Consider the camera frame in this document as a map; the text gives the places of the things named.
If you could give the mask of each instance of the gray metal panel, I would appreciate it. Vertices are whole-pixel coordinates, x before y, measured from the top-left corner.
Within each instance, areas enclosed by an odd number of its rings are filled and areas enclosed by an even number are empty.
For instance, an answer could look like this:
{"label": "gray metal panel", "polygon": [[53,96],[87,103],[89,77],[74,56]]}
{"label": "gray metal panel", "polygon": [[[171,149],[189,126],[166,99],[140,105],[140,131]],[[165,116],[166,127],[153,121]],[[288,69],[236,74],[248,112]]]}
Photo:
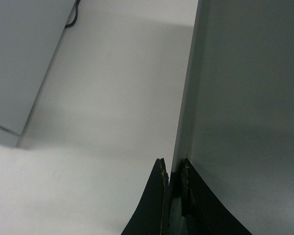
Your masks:
{"label": "gray metal panel", "polygon": [[14,135],[10,132],[6,132],[0,129],[0,144],[9,146],[9,147],[15,147],[18,139],[19,139],[18,135]]}
{"label": "gray metal panel", "polygon": [[210,2],[173,162],[254,235],[294,234],[294,1]]}
{"label": "gray metal panel", "polygon": [[0,126],[21,134],[74,0],[0,0]]}

